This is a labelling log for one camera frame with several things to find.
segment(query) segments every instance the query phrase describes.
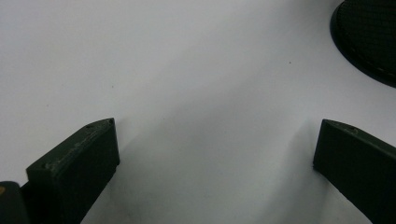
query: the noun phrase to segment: gray surface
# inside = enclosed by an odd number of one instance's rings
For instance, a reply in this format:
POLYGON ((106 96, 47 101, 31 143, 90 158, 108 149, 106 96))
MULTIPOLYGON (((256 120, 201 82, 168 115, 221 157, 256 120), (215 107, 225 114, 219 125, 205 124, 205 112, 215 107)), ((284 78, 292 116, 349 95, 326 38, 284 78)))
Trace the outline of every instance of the gray surface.
POLYGON ((322 119, 396 145, 396 91, 348 63, 340 1, 3 1, 0 179, 114 117, 84 224, 370 223, 312 170, 322 119))

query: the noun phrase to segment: black plastic part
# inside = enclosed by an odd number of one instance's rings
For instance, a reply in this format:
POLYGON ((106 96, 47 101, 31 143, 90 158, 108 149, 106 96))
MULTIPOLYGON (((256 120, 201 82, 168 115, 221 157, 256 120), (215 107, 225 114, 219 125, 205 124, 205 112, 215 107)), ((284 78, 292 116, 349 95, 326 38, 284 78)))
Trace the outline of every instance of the black plastic part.
POLYGON ((314 168, 374 224, 396 223, 396 148, 345 123, 323 120, 314 168))
POLYGON ((26 169, 29 182, 23 193, 28 209, 35 209, 32 220, 45 224, 80 223, 118 164, 114 119, 81 128, 26 169))
POLYGON ((20 186, 15 182, 0 182, 0 223, 30 224, 20 186))
POLYGON ((395 7, 393 0, 346 0, 334 11, 330 24, 332 40, 344 57, 391 87, 396 87, 395 7))

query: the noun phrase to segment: black object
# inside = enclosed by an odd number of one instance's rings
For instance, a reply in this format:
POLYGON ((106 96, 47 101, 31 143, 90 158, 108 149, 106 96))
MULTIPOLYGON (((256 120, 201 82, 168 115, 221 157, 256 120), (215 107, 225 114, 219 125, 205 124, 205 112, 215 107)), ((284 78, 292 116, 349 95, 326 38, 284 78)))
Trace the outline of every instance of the black object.
POLYGON ((324 119, 314 168, 374 224, 396 223, 396 148, 345 123, 324 119))
POLYGON ((119 164, 114 119, 86 125, 30 165, 21 190, 0 182, 0 223, 80 223, 119 164))
POLYGON ((352 64, 396 87, 396 1, 346 0, 332 14, 331 32, 352 64))

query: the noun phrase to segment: black circular base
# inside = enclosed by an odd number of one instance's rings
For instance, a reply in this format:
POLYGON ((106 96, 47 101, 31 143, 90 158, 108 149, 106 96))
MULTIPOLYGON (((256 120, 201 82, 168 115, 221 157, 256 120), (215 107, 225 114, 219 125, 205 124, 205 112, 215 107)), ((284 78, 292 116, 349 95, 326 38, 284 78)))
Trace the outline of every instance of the black circular base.
POLYGON ((359 54, 358 51, 348 43, 347 38, 343 35, 343 32, 337 23, 337 14, 340 6, 332 14, 332 20, 330 23, 332 40, 334 41, 335 46, 350 63, 361 70, 364 74, 379 82, 396 88, 396 74, 386 71, 379 66, 375 66, 375 63, 366 60, 363 55, 359 54))

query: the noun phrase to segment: white surface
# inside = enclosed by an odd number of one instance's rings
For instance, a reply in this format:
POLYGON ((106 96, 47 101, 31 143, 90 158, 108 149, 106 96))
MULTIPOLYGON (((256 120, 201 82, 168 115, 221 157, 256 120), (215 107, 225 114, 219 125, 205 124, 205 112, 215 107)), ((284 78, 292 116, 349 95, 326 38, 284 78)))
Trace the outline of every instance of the white surface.
POLYGON ((396 90, 334 46, 340 1, 2 1, 0 180, 117 121, 93 223, 370 223, 312 170, 322 119, 392 145, 396 90))

